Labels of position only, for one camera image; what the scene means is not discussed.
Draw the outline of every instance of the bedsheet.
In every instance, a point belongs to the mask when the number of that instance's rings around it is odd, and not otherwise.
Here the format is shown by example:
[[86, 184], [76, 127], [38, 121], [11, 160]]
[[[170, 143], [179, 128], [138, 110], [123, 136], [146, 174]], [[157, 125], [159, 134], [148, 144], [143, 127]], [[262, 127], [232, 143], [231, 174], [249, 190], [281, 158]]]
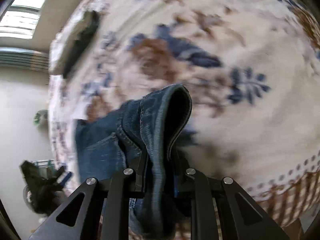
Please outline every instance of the bedsheet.
[[[64, 80], [74, 26], [101, 15]], [[319, 200], [319, 26], [298, 0], [83, 0], [51, 44], [56, 165], [79, 185], [75, 118], [95, 120], [172, 83], [193, 100], [179, 140], [192, 167], [233, 177], [284, 227]]]

